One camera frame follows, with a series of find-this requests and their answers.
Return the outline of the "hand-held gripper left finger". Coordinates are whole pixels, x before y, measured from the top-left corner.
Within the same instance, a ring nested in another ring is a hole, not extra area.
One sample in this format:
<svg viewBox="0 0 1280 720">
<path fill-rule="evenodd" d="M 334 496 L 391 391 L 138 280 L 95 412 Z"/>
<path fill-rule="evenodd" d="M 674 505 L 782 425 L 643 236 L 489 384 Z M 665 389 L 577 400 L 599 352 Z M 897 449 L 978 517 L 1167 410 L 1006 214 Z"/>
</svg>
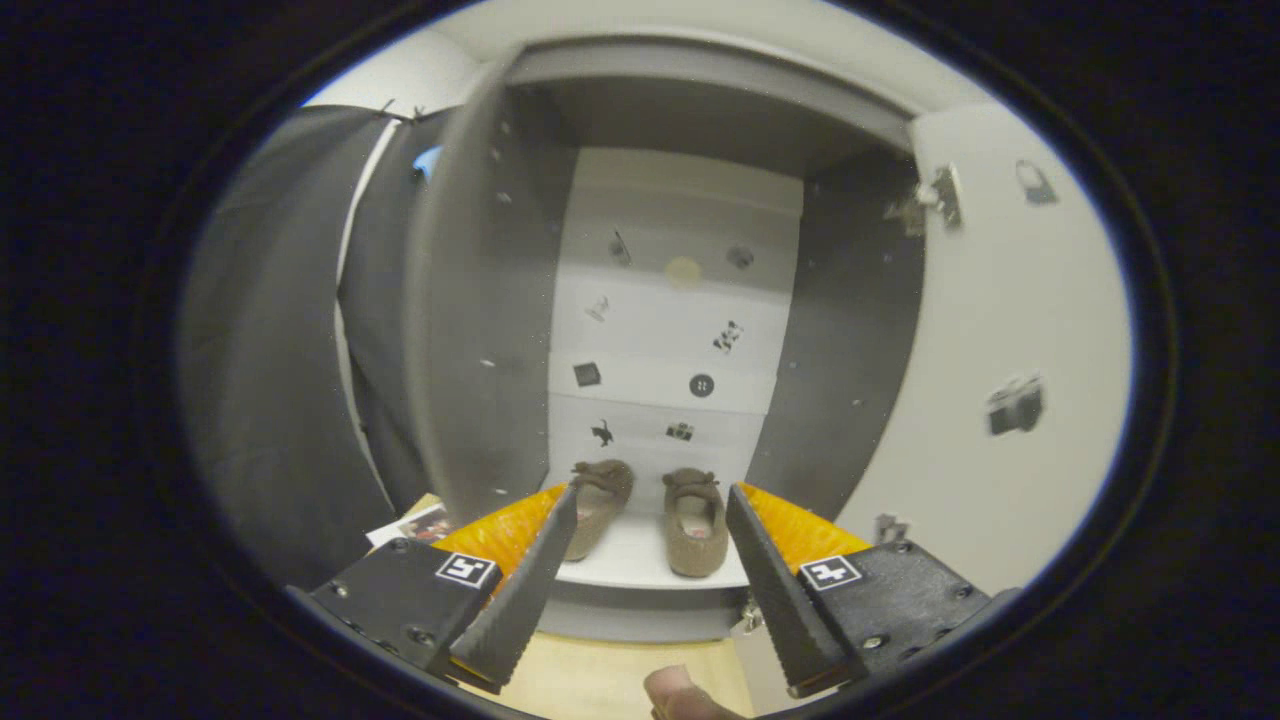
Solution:
<svg viewBox="0 0 1280 720">
<path fill-rule="evenodd" d="M 436 542 L 389 539 L 288 594 L 394 673 L 498 693 L 538 629 L 577 524 L 579 486 L 561 484 Z"/>
</svg>

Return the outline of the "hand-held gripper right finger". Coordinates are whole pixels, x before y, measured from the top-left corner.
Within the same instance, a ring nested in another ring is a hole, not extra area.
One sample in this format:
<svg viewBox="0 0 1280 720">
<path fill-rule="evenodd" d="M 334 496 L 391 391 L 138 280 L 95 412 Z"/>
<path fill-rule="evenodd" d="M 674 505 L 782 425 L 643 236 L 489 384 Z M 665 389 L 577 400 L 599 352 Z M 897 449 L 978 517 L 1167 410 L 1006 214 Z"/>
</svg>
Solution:
<svg viewBox="0 0 1280 720">
<path fill-rule="evenodd" d="M 983 591 L 913 539 L 868 544 L 754 486 L 732 487 L 724 516 L 796 700 L 911 666 L 1018 597 Z"/>
</svg>

